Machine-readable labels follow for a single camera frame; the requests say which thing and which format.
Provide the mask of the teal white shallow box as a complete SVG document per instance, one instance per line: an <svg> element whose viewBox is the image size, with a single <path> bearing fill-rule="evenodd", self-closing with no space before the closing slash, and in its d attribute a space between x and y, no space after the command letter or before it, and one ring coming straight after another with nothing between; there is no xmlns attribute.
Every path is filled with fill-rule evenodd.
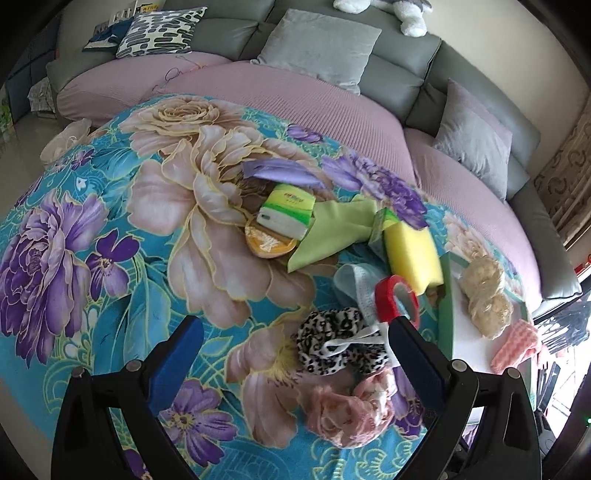
<svg viewBox="0 0 591 480"><path fill-rule="evenodd" d="M444 293L439 303L438 347L449 360L461 359L475 372L493 373L490 364L509 338L507 327L496 339L488 339L472 322L469 313L469 299L460 286L463 271L469 262L459 255L448 252L440 257L444 275ZM505 289L505 294L513 305L512 323L529 320L529 311L522 299ZM537 368L533 357L516 367L522 376L532 407L536 406Z"/></svg>

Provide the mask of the pink sofa seat cover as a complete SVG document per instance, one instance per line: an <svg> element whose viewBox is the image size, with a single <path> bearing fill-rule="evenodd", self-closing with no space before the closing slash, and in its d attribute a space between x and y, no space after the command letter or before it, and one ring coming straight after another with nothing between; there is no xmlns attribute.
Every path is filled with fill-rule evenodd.
<svg viewBox="0 0 591 480"><path fill-rule="evenodd" d="M308 127L353 148L417 185L472 225L515 267L530 310L542 303L533 247L508 202L465 166L433 146L433 138L405 128L367 97L317 79L201 52L108 60L66 75L56 107L67 120L96 127L127 108L165 93L212 96Z"/></svg>

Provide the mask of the blue cushion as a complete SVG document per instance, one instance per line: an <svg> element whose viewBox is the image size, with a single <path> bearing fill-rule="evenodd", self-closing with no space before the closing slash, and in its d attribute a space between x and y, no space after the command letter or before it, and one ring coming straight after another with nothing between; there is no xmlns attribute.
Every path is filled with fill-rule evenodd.
<svg viewBox="0 0 591 480"><path fill-rule="evenodd" d="M129 18L107 26L88 40L83 47L83 51L115 53L132 22L133 19Z"/></svg>

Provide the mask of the pink white fuzzy sock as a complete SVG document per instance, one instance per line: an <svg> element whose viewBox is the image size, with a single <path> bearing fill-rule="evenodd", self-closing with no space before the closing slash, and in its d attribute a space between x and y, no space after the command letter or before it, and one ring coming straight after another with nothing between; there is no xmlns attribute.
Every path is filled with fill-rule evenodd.
<svg viewBox="0 0 591 480"><path fill-rule="evenodd" d="M491 362L491 370L500 375L507 368L517 368L524 361L535 356L541 349L538 329L520 319L509 327L509 336Z"/></svg>

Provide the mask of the grey pink cushion right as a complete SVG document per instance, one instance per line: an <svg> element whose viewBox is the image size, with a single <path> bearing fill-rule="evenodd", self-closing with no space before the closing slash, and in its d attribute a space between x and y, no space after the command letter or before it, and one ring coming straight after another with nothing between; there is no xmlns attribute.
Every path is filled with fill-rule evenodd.
<svg viewBox="0 0 591 480"><path fill-rule="evenodd" d="M450 79L433 147L458 161L500 200L508 188L512 132L466 88Z"/></svg>

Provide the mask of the orange sachet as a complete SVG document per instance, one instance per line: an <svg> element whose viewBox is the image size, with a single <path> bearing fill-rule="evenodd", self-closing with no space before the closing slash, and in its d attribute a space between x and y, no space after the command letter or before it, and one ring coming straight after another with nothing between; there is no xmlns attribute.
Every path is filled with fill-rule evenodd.
<svg viewBox="0 0 591 480"><path fill-rule="evenodd" d="M245 243L256 257L273 259L287 255L297 247L297 240L273 232L254 219L245 225Z"/></svg>

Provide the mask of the yellow sponge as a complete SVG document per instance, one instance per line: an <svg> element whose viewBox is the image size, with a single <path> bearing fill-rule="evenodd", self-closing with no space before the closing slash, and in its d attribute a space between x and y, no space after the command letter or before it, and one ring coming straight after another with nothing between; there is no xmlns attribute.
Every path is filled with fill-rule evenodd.
<svg viewBox="0 0 591 480"><path fill-rule="evenodd" d="M428 228L417 230L398 222L384 230L391 271L403 277L417 296L444 284L444 275L433 236Z"/></svg>

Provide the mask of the floral blue tablecloth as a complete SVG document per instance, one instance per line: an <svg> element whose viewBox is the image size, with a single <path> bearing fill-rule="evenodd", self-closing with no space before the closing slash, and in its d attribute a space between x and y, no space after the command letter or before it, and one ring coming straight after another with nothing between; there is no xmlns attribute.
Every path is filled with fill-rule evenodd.
<svg viewBox="0 0 591 480"><path fill-rule="evenodd" d="M294 252L253 255L245 225L273 184L243 177L242 162L272 158L322 179L317 203L363 195L393 211L398 187L379 182L382 167L331 137L255 108L167 95L71 148L2 220L1 424L38 476L50 472L71 371L142 360L188 314L204 324L204 346L160 421L199 477L389 479L410 458L425 430L407 384L366 446L339 449L305 426L315 387L349 394L356 375L305 371L297 330L312 311L339 307L339 267L376 256L359 242L288 273ZM441 254L503 265L442 204L425 227Z"/></svg>

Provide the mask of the grey sofa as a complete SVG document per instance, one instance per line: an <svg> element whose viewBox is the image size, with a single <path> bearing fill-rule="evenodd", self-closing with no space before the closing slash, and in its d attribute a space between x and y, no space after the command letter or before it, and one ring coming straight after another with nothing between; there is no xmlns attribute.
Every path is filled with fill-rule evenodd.
<svg viewBox="0 0 591 480"><path fill-rule="evenodd" d="M247 61L252 65L256 65L252 60L263 49L270 32L287 9L320 14L331 11L325 1L204 1L201 6L206 6L207 10L195 28L191 52L218 55L231 62ZM539 267L542 303L533 312L541 315L564 301L577 298L582 291L581 284L568 265L557 230L544 212L541 199L523 167L534 141L533 130L524 116L490 80L440 39L434 36L423 40L407 39L378 10L363 15L362 20L382 32L363 72L361 93L356 96L369 98L392 113L403 127L417 129L434 140L446 103L442 82L445 76L451 76L467 86L482 103L489 104L495 115L511 128L514 141L508 166L509 190L506 199L501 201L509 203L524 227ZM394 214L415 229L425 227L428 208L442 203L369 157L358 155L382 167L378 178L382 185L398 187L394 195ZM511 261L502 255L504 268L516 271Z"/></svg>

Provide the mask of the grey white plush dog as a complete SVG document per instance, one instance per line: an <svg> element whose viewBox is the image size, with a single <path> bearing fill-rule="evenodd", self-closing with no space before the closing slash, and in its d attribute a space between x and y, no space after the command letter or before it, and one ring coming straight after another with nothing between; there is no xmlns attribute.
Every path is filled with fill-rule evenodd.
<svg viewBox="0 0 591 480"><path fill-rule="evenodd" d="M431 13L433 7L427 0L335 0L335 9L348 14L361 14L370 6L393 14L401 22L401 33L419 38L428 33L424 14Z"/></svg>

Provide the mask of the purple wet wipes pack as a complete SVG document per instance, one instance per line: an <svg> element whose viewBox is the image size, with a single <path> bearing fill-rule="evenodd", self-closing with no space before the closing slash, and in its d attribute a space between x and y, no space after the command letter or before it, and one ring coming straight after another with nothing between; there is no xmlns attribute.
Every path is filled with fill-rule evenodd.
<svg viewBox="0 0 591 480"><path fill-rule="evenodd" d="M297 162L272 158L242 162L242 176L301 188L327 189L325 182Z"/></svg>

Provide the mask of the red tape roll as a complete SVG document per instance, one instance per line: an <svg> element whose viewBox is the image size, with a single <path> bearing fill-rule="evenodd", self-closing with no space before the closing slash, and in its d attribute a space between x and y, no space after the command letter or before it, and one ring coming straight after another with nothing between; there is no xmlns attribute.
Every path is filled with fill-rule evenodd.
<svg viewBox="0 0 591 480"><path fill-rule="evenodd" d="M398 317L406 317L419 329L420 304L417 295L400 275L391 275L377 283L375 288L377 315L381 322L390 323Z"/></svg>

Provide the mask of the cream lace scrunchie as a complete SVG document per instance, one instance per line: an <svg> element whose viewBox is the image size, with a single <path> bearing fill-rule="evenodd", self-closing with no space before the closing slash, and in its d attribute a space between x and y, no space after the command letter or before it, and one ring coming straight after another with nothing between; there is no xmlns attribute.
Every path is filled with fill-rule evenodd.
<svg viewBox="0 0 591 480"><path fill-rule="evenodd" d="M513 304L505 286L504 269L490 256L476 258L460 275L472 323L490 340L498 338L511 323Z"/></svg>

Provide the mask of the leopard print scrunchie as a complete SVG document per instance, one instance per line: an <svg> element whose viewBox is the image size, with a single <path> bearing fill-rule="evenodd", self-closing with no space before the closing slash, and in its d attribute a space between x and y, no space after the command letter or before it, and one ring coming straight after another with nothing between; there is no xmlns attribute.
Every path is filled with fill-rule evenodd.
<svg viewBox="0 0 591 480"><path fill-rule="evenodd" d="M312 311L295 335L304 370L329 376L352 367L370 376L392 365L380 329L356 307Z"/></svg>

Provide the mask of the small green tissue pack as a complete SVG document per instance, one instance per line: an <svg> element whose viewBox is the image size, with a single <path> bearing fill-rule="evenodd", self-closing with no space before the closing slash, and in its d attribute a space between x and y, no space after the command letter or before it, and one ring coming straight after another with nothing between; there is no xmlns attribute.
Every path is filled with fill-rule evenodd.
<svg viewBox="0 0 591 480"><path fill-rule="evenodd" d="M381 210L377 211L374 217L372 232L370 232L368 245L370 250L372 250L373 253L384 262L388 260L384 231L398 222L398 216L394 214L394 212L389 208L382 208Z"/></svg>

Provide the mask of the green microfiber cloth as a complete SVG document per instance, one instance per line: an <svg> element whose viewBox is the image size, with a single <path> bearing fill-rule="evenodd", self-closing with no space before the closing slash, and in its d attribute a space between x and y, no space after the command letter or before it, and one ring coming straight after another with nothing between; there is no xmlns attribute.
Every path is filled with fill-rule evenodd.
<svg viewBox="0 0 591 480"><path fill-rule="evenodd" d="M314 222L288 259L287 272L301 270L355 243L368 241L378 211L378 202L363 195L356 195L349 202L316 203Z"/></svg>

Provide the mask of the grey cushion left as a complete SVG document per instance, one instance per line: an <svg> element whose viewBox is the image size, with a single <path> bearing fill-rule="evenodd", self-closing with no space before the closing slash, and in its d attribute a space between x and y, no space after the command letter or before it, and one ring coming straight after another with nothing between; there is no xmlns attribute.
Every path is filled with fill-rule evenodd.
<svg viewBox="0 0 591 480"><path fill-rule="evenodd" d="M363 72L381 32L371 25L290 8L252 63L359 95Z"/></svg>

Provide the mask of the light blue face mask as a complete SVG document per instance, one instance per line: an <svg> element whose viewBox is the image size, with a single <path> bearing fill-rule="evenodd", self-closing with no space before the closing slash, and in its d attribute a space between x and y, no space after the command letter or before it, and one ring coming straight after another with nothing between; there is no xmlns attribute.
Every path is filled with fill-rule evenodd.
<svg viewBox="0 0 591 480"><path fill-rule="evenodd" d="M375 298L378 283L386 278L386 272L369 263L345 264L332 277L332 288L342 306L356 306L363 320L372 326L379 322Z"/></svg>

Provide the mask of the pink fabric scrunchie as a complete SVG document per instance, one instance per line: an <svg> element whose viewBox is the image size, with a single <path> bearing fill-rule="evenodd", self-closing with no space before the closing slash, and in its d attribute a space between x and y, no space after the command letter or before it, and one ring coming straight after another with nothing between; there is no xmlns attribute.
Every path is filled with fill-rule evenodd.
<svg viewBox="0 0 591 480"><path fill-rule="evenodd" d="M376 440L394 419L398 392L394 371L384 368L363 380L351 395L315 387L305 426L339 449L355 449Z"/></svg>

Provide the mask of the patterned brown curtain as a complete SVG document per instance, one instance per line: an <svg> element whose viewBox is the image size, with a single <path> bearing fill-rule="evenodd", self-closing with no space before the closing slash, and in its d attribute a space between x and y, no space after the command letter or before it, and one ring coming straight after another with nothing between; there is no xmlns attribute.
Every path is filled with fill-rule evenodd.
<svg viewBox="0 0 591 480"><path fill-rule="evenodd" d="M590 229L590 98L556 154L534 180L566 249Z"/></svg>

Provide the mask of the black white patterned cushion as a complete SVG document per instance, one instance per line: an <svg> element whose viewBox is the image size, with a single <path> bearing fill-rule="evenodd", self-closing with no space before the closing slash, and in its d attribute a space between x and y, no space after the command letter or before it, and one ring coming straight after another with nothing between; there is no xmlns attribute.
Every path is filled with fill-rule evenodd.
<svg viewBox="0 0 591 480"><path fill-rule="evenodd" d="M190 52L195 28L206 10L206 6L201 6L136 15L119 43L115 57L122 59Z"/></svg>

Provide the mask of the white basket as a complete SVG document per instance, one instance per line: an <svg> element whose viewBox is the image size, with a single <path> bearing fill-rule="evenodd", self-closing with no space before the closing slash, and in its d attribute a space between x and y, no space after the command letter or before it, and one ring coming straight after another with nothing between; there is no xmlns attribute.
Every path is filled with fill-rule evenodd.
<svg viewBox="0 0 591 480"><path fill-rule="evenodd" d="M87 140L92 122L84 118L68 124L52 138L40 153L40 161L45 168L53 165L71 148Z"/></svg>

